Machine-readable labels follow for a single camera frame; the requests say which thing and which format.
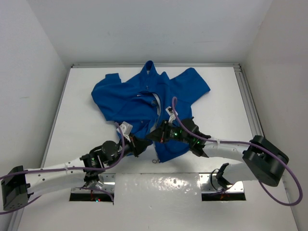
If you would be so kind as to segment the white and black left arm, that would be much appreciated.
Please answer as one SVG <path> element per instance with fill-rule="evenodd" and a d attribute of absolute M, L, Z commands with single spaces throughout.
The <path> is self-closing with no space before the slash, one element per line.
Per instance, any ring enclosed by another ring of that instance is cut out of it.
<path fill-rule="evenodd" d="M 113 168 L 123 157 L 137 157 L 150 145 L 149 140 L 130 136 L 118 143 L 105 141 L 89 153 L 63 164 L 37 169 L 14 167 L 0 178 L 1 214 L 17 211 L 47 193 L 67 188 L 86 188 L 98 182 L 99 174 Z"/>

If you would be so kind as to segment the blue zip-up jacket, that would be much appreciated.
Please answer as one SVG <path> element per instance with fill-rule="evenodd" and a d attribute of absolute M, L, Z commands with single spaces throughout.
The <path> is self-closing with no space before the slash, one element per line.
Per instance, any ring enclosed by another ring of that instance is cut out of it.
<path fill-rule="evenodd" d="M 142 70 L 126 82 L 119 74 L 107 74 L 98 82 L 91 96 L 107 121 L 130 123 L 132 134 L 140 139 L 169 119 L 166 108 L 177 98 L 179 119 L 192 118 L 191 106 L 210 92 L 210 87 L 194 68 L 174 78 L 166 72 L 157 73 L 148 61 Z"/>

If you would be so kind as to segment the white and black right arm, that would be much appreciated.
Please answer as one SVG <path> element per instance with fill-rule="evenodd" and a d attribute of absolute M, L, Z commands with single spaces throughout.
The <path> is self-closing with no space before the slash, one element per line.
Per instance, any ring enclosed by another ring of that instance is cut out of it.
<path fill-rule="evenodd" d="M 192 118 L 181 122 L 181 126 L 175 126 L 164 120 L 146 138 L 159 143 L 179 141 L 187 144 L 189 150 L 198 157 L 236 160 L 236 164 L 227 162 L 214 171 L 219 189 L 226 189 L 238 181 L 250 180 L 258 180 L 271 187 L 278 186 L 289 158 L 264 137 L 256 135 L 247 145 L 210 142 L 211 136 L 201 133 Z"/>

